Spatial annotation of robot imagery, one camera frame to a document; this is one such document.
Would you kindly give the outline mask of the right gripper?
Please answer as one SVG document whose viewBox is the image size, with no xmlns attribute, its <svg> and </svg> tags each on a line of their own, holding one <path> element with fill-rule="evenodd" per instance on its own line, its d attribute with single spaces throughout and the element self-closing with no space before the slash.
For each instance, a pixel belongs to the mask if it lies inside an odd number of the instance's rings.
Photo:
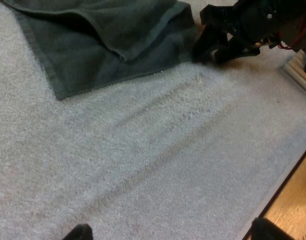
<svg viewBox="0 0 306 240">
<path fill-rule="evenodd" d="M 254 44 L 306 13 L 306 0 L 239 0 L 232 6 L 207 5 L 200 17 L 205 28 L 192 50 L 193 62 L 216 64 L 260 54 Z"/>
</svg>

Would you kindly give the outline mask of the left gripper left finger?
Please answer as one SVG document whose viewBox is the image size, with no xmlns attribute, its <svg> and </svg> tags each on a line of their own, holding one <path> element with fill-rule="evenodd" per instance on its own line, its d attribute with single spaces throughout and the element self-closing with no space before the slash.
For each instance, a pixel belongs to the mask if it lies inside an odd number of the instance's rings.
<svg viewBox="0 0 306 240">
<path fill-rule="evenodd" d="M 92 228 L 89 224 L 78 224 L 63 240 L 93 240 Z"/>
</svg>

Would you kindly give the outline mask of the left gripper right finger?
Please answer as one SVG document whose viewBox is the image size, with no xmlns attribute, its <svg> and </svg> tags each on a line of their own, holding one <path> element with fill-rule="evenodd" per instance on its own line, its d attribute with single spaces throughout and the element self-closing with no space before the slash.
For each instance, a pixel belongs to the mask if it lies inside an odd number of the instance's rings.
<svg viewBox="0 0 306 240">
<path fill-rule="evenodd" d="M 255 218 L 251 227 L 252 240 L 294 240 L 281 228 L 266 218 Z"/>
</svg>

